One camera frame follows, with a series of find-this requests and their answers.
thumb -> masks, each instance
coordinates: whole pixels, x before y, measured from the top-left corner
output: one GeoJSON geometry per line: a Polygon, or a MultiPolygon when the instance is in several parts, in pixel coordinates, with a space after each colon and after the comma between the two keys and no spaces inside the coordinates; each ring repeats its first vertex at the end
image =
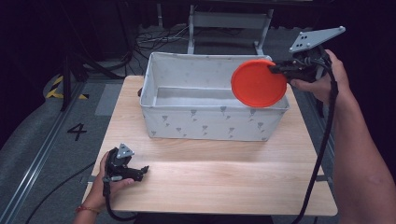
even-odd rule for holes
{"type": "Polygon", "coordinates": [[[111,193],[116,193],[117,191],[119,191],[120,189],[124,189],[125,187],[131,185],[134,183],[134,180],[131,178],[128,179],[123,179],[121,181],[118,182],[114,182],[111,185],[111,193]]]}
{"type": "Polygon", "coordinates": [[[302,81],[300,79],[292,79],[290,85],[297,88],[300,91],[312,91],[314,85],[310,82],[302,81]]]}

human hand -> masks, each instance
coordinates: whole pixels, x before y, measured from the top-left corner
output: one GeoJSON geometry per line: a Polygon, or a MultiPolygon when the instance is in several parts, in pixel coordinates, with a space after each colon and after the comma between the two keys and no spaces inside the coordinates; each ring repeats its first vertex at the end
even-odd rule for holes
{"type": "MultiPolygon", "coordinates": [[[[337,81],[339,95],[350,94],[347,72],[343,63],[338,60],[335,54],[329,49],[326,49],[326,52],[329,54],[330,60],[332,61],[332,72],[334,73],[335,80],[337,81]]],[[[326,74],[326,76],[313,83],[305,82],[300,79],[293,79],[290,81],[290,84],[300,91],[312,92],[318,100],[323,102],[323,104],[329,104],[331,90],[331,79],[329,74],[326,74]]]]}
{"type": "MultiPolygon", "coordinates": [[[[82,204],[85,207],[91,207],[99,210],[103,210],[106,207],[106,199],[103,196],[103,180],[102,178],[105,176],[105,166],[106,166],[106,159],[108,156],[108,152],[102,158],[100,162],[100,171],[99,174],[96,176],[95,180],[93,181],[91,191],[88,194],[87,198],[85,199],[84,203],[82,204]]],[[[128,185],[134,183],[133,179],[123,179],[118,182],[110,182],[110,200],[114,197],[115,193],[118,192],[120,189],[125,188],[128,185]]]]}

white plastic bin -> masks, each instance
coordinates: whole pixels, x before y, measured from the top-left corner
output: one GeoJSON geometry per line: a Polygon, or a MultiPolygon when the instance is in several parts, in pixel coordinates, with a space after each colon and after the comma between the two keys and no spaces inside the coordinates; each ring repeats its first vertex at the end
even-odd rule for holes
{"type": "Polygon", "coordinates": [[[150,137],[267,141],[290,108],[253,108],[235,98],[231,77],[239,64],[269,56],[151,53],[140,105],[150,137]]]}

red plate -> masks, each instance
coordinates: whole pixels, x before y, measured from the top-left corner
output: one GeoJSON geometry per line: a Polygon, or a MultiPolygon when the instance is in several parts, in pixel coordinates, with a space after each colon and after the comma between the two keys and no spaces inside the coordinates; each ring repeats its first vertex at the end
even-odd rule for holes
{"type": "Polygon", "coordinates": [[[287,80],[281,74],[268,69],[273,62],[257,59],[242,63],[233,72],[231,86],[235,97],[252,107],[267,107],[275,104],[285,95],[287,80]]]}

gray carpet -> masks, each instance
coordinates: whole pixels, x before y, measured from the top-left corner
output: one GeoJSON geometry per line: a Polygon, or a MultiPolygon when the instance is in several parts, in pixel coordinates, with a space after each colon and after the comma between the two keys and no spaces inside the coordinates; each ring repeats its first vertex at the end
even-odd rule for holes
{"type": "MultiPolygon", "coordinates": [[[[161,31],[162,28],[151,27],[141,32],[161,31]]],[[[286,59],[290,55],[288,49],[294,42],[300,29],[271,29],[264,43],[264,54],[270,55],[274,60],[286,59]]],[[[203,30],[195,37],[196,54],[255,54],[253,41],[259,36],[258,32],[251,30],[203,30]]],[[[157,51],[186,53],[188,41],[187,35],[176,42],[167,43],[157,51]]],[[[150,47],[151,43],[140,43],[140,46],[150,47]]],[[[152,50],[142,50],[142,54],[149,56],[152,50]]],[[[128,66],[115,70],[120,76],[144,74],[147,67],[147,59],[134,52],[128,66]]],[[[107,66],[114,62],[103,62],[107,66]]],[[[51,80],[43,90],[46,95],[52,85],[51,80]]],[[[23,200],[23,204],[15,217],[9,223],[25,223],[29,215],[39,202],[67,177],[96,160],[97,152],[102,144],[106,133],[106,127],[110,121],[118,94],[121,81],[109,79],[101,74],[90,75],[84,88],[78,94],[89,94],[89,99],[76,100],[70,112],[64,119],[59,133],[53,139],[53,147],[46,159],[44,166],[33,184],[28,189],[29,193],[23,200]],[[82,133],[76,141],[75,133],[67,131],[76,125],[83,124],[82,133]]],[[[315,110],[308,103],[309,95],[303,92],[295,92],[305,123],[311,135],[316,149],[320,144],[322,130],[315,119],[315,110]]],[[[35,155],[39,152],[42,144],[46,141],[52,125],[60,114],[62,99],[49,98],[19,126],[8,139],[0,151],[0,211],[5,211],[14,192],[25,172],[29,169],[35,155]]],[[[323,168],[327,176],[332,176],[332,153],[327,153],[323,162],[323,168]]],[[[52,193],[39,207],[30,223],[70,223],[74,217],[74,209],[80,204],[86,188],[87,178],[91,174],[92,167],[72,178],[52,193]]],[[[291,223],[294,217],[274,216],[276,224],[291,223]]],[[[335,223],[337,217],[320,217],[318,223],[335,223]]],[[[313,223],[313,217],[305,217],[302,223],[313,223]]],[[[98,217],[97,223],[119,223],[107,213],[98,217]]]]}

